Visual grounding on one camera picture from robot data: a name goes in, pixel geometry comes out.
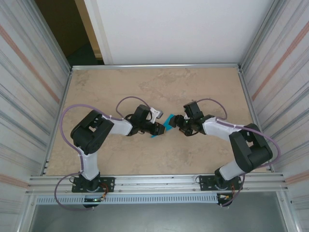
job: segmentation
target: beige stone surface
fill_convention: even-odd
[[[191,100],[213,98],[221,102],[228,121],[248,124],[251,117],[234,68],[206,69],[131,69],[74,71],[65,108],[77,103],[90,104],[106,114],[118,116],[115,107],[126,96],[143,98],[160,109],[164,123],[170,114],[183,114],[183,105]],[[119,107],[131,114],[140,104],[128,99]],[[203,113],[224,116],[220,106],[211,101],[199,103]],[[70,132],[90,109],[74,108],[64,118],[64,133]],[[101,174],[197,174],[212,173],[234,159],[230,143],[210,135],[185,137],[177,129],[150,138],[149,134],[132,137],[109,135],[98,151]],[[61,138],[58,130],[52,150],[48,175],[79,171],[77,153]]]

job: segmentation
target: metal rail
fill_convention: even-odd
[[[238,68],[236,63],[82,65],[72,70]]]
[[[165,193],[224,193],[230,191],[201,191],[195,181],[199,174],[186,175],[117,175],[114,192],[109,194],[165,194]],[[30,179],[26,195],[53,195],[61,176],[36,176]],[[243,192],[287,191],[281,173],[250,173],[246,175]],[[72,183],[63,180],[57,190],[58,195],[85,195],[72,193]]]

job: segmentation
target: white wall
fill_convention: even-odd
[[[273,0],[85,0],[106,64],[240,62]]]

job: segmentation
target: blue cloth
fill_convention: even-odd
[[[168,130],[170,130],[170,129],[172,129],[173,127],[171,127],[170,125],[169,125],[169,121],[170,121],[170,119],[173,117],[174,115],[170,115],[167,119],[166,119],[166,121],[164,122],[164,124],[163,124],[163,126],[165,126],[165,131],[168,131]]]

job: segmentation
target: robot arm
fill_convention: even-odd
[[[183,107],[185,116],[176,115],[172,117],[169,121],[170,126],[174,128],[178,126],[179,130],[186,136],[200,132],[231,142],[235,160],[215,171],[219,186],[243,173],[251,172],[272,158],[272,151],[263,136],[237,129],[236,125],[221,121],[212,115],[204,116],[196,101]],[[244,127],[259,131],[253,123]]]
[[[106,118],[95,110],[91,111],[70,134],[83,160],[83,172],[80,175],[83,188],[95,191],[98,187],[100,172],[97,166],[97,151],[109,134],[132,136],[141,131],[161,135],[165,127],[155,120],[162,115],[163,112],[145,105],[139,105],[133,114],[122,120]]]

